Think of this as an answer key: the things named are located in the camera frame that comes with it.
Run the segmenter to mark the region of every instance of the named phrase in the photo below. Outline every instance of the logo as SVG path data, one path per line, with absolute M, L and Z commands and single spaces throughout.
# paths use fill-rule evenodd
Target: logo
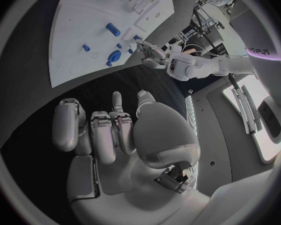
M 252 52 L 252 53 L 255 53 L 255 54 L 263 54 L 263 55 L 270 55 L 270 52 L 268 49 L 255 49 L 255 48 L 250 48 L 248 47 L 248 49 Z

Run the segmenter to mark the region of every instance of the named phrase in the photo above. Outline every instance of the blue object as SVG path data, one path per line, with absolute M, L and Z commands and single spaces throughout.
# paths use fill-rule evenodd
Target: blue object
M 121 58 L 122 53 L 119 50 L 116 50 L 114 52 L 112 52 L 109 57 L 108 57 L 108 62 L 106 63 L 106 65 L 108 67 L 111 67 L 116 61 L 118 61 Z
M 84 51 L 89 52 L 91 50 L 91 48 L 89 46 L 87 46 L 86 44 L 84 44 L 82 46 L 84 48 Z
M 135 35 L 134 40 L 136 40 L 136 39 L 141 39 L 141 38 L 139 37 L 139 35 Z
M 119 29 L 117 29 L 112 23 L 108 23 L 106 25 L 106 28 L 116 37 L 120 36 L 121 31 Z

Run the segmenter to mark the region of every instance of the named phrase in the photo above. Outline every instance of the black floor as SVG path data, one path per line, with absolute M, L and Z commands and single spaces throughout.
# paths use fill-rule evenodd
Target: black floor
M 136 120 L 137 93 L 146 90 L 186 118 L 185 96 L 163 70 L 135 66 L 78 86 L 32 114 L 1 149 L 13 178 L 27 197 L 61 225 L 78 224 L 67 201 L 67 175 L 74 152 L 60 152 L 51 136 L 55 106 L 64 98 L 76 98 L 91 116 L 94 111 L 110 112 L 112 94 L 122 94 L 124 111 Z

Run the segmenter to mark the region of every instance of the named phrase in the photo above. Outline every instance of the purple light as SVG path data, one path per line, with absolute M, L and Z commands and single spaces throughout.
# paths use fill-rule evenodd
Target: purple light
M 281 58 L 277 57 L 277 58 L 273 58 L 273 57 L 264 57 L 264 56 L 258 56 L 255 53 L 252 53 L 250 50 L 247 49 L 247 53 L 255 58 L 259 58 L 259 59 L 266 59 L 266 60 L 272 60 L 272 61 L 281 61 Z

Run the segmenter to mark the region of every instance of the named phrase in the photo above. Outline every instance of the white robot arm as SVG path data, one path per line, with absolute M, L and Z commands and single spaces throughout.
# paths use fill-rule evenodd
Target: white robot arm
M 165 69 L 166 73 L 179 80 L 187 81 L 192 78 L 205 78 L 210 74 L 227 76 L 233 74 L 255 74 L 248 57 L 226 58 L 218 56 L 207 59 L 182 53 L 182 47 L 171 45 L 169 53 L 156 45 L 142 39 L 136 39 L 138 52 L 145 55 L 142 64 L 152 69 Z

